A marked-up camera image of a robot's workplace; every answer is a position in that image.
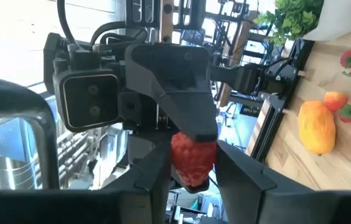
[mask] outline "metal bar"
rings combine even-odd
[[[282,118],[283,113],[276,111],[272,118],[271,124],[269,125],[267,135],[265,136],[264,141],[261,145],[261,149],[256,154],[255,159],[257,161],[262,161],[267,157],[268,152],[271,149],[271,145],[274,142],[276,133],[278,132],[278,129],[282,123]]]
[[[264,140],[269,130],[269,126],[272,123],[274,113],[275,113],[275,109],[271,107],[267,113],[267,116],[265,117],[263,126],[261,127],[260,133],[258,134],[256,144],[253,147],[253,150],[250,155],[250,157],[254,159],[259,158],[260,157],[259,155],[262,153],[261,148],[262,148],[262,145],[264,144]]]
[[[146,0],[140,0],[140,1],[141,1],[141,7],[140,7],[140,10],[141,10],[141,21],[146,22],[146,19],[145,19],[145,14],[146,14]]]
[[[161,0],[159,42],[171,43],[173,33],[174,0]]]
[[[249,50],[243,51],[243,55],[244,56],[250,56],[250,57],[256,57],[256,58],[263,58],[264,57],[264,54],[262,54],[262,53],[252,52],[252,51],[249,51]]]
[[[261,108],[261,106],[263,105],[262,101],[249,100],[247,98],[233,96],[233,95],[230,96],[230,101],[247,105],[247,106],[257,107],[257,108]]]
[[[250,33],[248,40],[262,43],[266,37],[266,35]]]
[[[180,0],[178,8],[178,24],[184,24],[184,3],[185,0]]]

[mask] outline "black cable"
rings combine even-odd
[[[137,43],[144,42],[147,39],[148,35],[149,35],[148,31],[145,28],[142,28],[142,27],[128,27],[124,21],[109,22],[107,24],[103,24],[102,26],[100,26],[94,32],[93,36],[91,37],[90,48],[93,47],[93,45],[95,44],[96,40],[104,32],[108,32],[108,31],[116,30],[116,29],[125,29],[125,28],[133,28],[133,29],[142,30],[144,35],[140,39],[134,39],[134,40],[125,41],[125,42],[121,42],[121,43],[104,45],[104,46],[101,46],[100,49],[101,50],[111,50],[112,48],[116,48],[116,47],[127,47],[130,44],[137,44]]]
[[[277,59],[277,60],[273,61],[271,64],[266,65],[266,67],[269,68],[269,67],[275,65],[275,64],[278,63],[278,62],[282,62],[282,61],[284,61],[284,60],[289,60],[289,59],[290,59],[290,58],[280,58],[280,59]]]
[[[135,40],[134,37],[129,37],[126,35],[121,35],[121,34],[115,34],[115,33],[107,33],[102,35],[101,40],[100,40],[100,44],[109,44],[109,42],[107,41],[108,39],[115,39],[115,40],[121,40],[121,41],[132,41]]]
[[[216,183],[216,181],[214,181],[210,176],[208,177],[212,182],[213,184],[218,188],[218,184]]]
[[[77,44],[75,38],[72,35],[72,32],[70,31],[68,22],[66,20],[65,0],[57,0],[57,10],[58,10],[59,23],[61,24],[61,28],[63,30],[63,33],[65,34],[66,39],[70,44]]]

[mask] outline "black metal frame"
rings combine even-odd
[[[313,46],[314,42],[310,40],[297,39],[295,41],[289,57],[294,59],[292,64],[298,70],[303,70],[306,66],[308,56]],[[286,93],[284,93],[284,96],[281,99],[279,99],[277,96],[264,94],[264,97],[269,100],[271,107],[265,117],[261,131],[257,137],[256,144],[251,153],[251,157],[257,161],[262,162],[267,157],[269,150],[271,149],[271,145],[284,116],[283,109],[289,107],[290,101],[292,100],[294,91],[300,79],[297,74],[294,75],[296,77],[291,87]]]
[[[245,16],[245,13],[247,12],[247,7],[248,5],[246,4],[247,0],[243,1],[243,7],[241,10],[241,13],[238,16],[228,16],[223,14],[223,7],[224,5],[221,5],[220,11],[218,14],[212,13],[212,12],[205,12],[204,14],[204,19],[213,19],[215,23],[215,31],[213,35],[213,41],[212,44],[216,45],[217,47],[221,48],[224,47],[225,43],[227,43],[230,46],[230,50],[228,52],[228,56],[231,56],[233,49],[235,48],[235,43],[236,43],[236,38],[238,35],[238,32],[235,32],[233,36],[232,42],[229,40],[227,37],[228,35],[228,30],[230,27],[231,22],[236,22],[237,23],[237,28],[236,30],[239,30],[241,23],[243,22],[243,18]],[[183,9],[183,13],[185,15],[190,14],[190,9],[189,8],[183,8],[179,6],[174,6],[174,10],[177,12],[179,9]],[[224,23],[227,24],[227,28],[225,30],[222,29]]]

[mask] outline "glass window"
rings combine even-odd
[[[209,35],[211,37],[214,36],[215,24],[212,19],[205,19],[203,21],[202,28],[205,29],[205,35]]]
[[[180,38],[181,38],[181,33],[177,31],[173,31],[172,37],[171,37],[171,42],[173,44],[179,44],[180,43]]]
[[[68,23],[77,40],[90,41],[98,26],[120,20],[119,14],[114,13],[119,10],[104,11],[97,2],[106,8],[124,8],[107,3],[108,0],[67,1]],[[49,32],[63,35],[55,1],[0,1],[0,78],[23,86],[42,82],[42,50]]]
[[[260,42],[255,42],[255,41],[251,41],[249,40],[246,44],[246,50],[249,50],[251,52],[257,52],[257,53],[261,53],[263,54],[265,52],[265,48],[263,46],[263,44],[261,44]]]
[[[173,24],[174,25],[178,24],[178,17],[179,17],[178,12],[173,13]],[[190,16],[188,16],[188,15],[184,16],[184,24],[188,24],[189,19],[190,19]]]

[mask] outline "table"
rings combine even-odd
[[[340,56],[348,49],[351,49],[351,34],[315,43],[305,67],[306,77],[297,86],[290,111],[285,114],[266,158],[270,168],[312,189],[351,189],[351,123],[335,119],[335,148],[322,156],[304,148],[297,128],[297,115],[306,100],[321,100],[325,92],[336,90],[348,94],[351,103],[351,78],[342,75],[344,68],[339,63]]]

